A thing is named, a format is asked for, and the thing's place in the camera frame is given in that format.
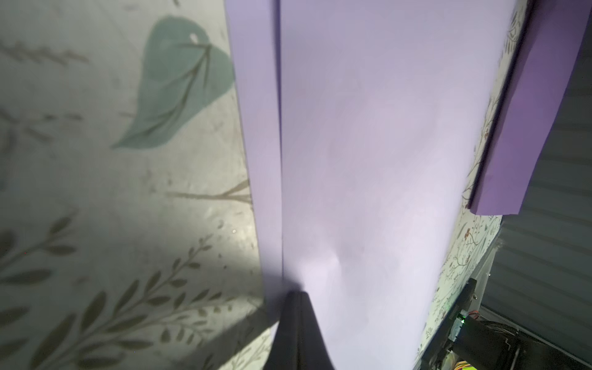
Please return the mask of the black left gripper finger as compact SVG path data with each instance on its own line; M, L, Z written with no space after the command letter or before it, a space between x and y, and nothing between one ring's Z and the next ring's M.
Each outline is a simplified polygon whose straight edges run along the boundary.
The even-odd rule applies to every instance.
M263 369L333 368L308 293L290 292L285 299L274 342Z

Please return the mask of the dark purple paper sheet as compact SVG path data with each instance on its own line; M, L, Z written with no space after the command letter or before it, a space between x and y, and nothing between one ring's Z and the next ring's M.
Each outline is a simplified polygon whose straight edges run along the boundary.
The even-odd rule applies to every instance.
M589 1L534 1L493 125L470 211L519 214L590 18Z

